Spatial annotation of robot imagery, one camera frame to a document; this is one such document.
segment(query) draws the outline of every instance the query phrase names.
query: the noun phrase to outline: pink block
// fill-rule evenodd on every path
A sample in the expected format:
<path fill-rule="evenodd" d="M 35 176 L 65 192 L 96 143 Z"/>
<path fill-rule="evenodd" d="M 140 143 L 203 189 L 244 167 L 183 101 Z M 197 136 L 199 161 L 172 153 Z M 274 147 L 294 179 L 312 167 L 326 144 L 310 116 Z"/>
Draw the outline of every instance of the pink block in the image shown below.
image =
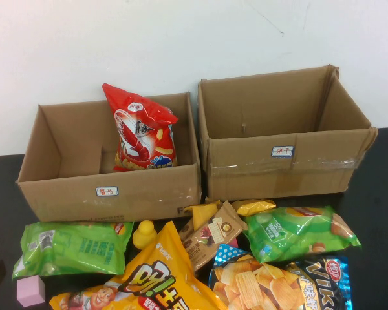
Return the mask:
<path fill-rule="evenodd" d="M 23 307 L 45 302 L 45 284 L 39 276 L 17 280 L 17 300 Z"/>
<path fill-rule="evenodd" d="M 229 245 L 230 247 L 239 248 L 239 244 L 237 243 L 237 239 L 236 239 L 236 238 L 234 238 L 232 241 L 230 241 L 229 243 L 227 243 L 227 245 Z"/>

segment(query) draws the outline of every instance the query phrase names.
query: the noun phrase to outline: open cardboard box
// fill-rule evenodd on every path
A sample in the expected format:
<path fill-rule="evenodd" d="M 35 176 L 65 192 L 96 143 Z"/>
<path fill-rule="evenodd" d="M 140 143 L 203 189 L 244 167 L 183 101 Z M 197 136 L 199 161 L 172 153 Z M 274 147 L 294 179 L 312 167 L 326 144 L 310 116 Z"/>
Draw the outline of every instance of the open cardboard box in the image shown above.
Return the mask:
<path fill-rule="evenodd" d="M 107 101 L 39 106 L 17 182 L 41 221 L 173 218 L 200 202 L 189 94 L 150 98 L 179 118 L 178 167 L 113 172 L 119 135 Z"/>
<path fill-rule="evenodd" d="M 199 122 L 213 200 L 343 192 L 378 133 L 332 65 L 202 80 Z"/>

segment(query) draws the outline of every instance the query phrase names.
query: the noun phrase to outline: table surface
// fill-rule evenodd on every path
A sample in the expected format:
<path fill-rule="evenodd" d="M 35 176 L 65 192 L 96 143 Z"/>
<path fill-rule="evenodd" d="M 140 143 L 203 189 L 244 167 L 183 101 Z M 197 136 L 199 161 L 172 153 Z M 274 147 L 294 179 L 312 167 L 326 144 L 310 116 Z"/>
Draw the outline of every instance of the table surface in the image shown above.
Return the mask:
<path fill-rule="evenodd" d="M 20 239 L 26 224 L 37 222 L 22 193 L 14 183 L 19 174 L 23 155 L 0 156 L 0 259 L 6 266 L 5 279 L 0 284 L 0 309 L 22 309 L 16 300 L 16 281 L 11 280 L 14 264 L 21 256 Z M 344 194 L 305 196 L 276 200 L 277 205 L 332 205 L 356 233 L 362 249 L 343 251 L 349 259 L 353 309 L 388 309 L 388 129 L 380 129 L 376 143 L 354 173 Z M 175 220 L 177 228 L 188 219 Z M 167 220 L 157 221 L 160 229 Z M 248 243 L 241 235 L 240 247 Z M 127 261 L 136 250 L 131 244 L 125 253 Z M 210 264 L 199 274 L 206 281 Z M 111 276 L 79 274 L 43 278 L 46 298 L 67 291 L 103 284 Z M 29 309 L 50 309 L 48 304 Z"/>

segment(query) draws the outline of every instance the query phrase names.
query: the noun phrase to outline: yellow snack bag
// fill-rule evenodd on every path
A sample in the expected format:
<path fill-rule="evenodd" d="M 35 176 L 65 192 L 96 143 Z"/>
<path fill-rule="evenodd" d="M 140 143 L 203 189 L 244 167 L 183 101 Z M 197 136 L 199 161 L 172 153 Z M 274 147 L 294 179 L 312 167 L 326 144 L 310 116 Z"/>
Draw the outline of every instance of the yellow snack bag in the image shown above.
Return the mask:
<path fill-rule="evenodd" d="M 227 309 L 215 293 L 198 281 L 175 229 L 168 222 L 155 241 L 105 285 L 52 298 L 54 310 Z"/>
<path fill-rule="evenodd" d="M 232 206 L 237 214 L 250 216 L 274 208 L 276 204 L 272 200 L 249 199 L 235 201 Z"/>
<path fill-rule="evenodd" d="M 218 205 L 220 205 L 220 200 L 204 205 L 192 205 L 191 207 L 188 207 L 191 208 L 193 212 L 193 225 L 195 231 L 203 226 L 209 218 L 217 213 Z"/>

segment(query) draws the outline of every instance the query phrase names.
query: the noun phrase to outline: white wall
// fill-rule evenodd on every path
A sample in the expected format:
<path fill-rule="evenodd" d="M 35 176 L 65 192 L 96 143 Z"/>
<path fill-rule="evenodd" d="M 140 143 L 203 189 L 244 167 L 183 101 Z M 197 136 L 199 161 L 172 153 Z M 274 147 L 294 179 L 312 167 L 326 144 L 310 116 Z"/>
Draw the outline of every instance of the white wall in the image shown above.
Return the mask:
<path fill-rule="evenodd" d="M 388 127 L 388 1 L 0 0 L 0 154 L 24 153 L 38 104 L 143 95 L 200 78 L 339 66 Z"/>

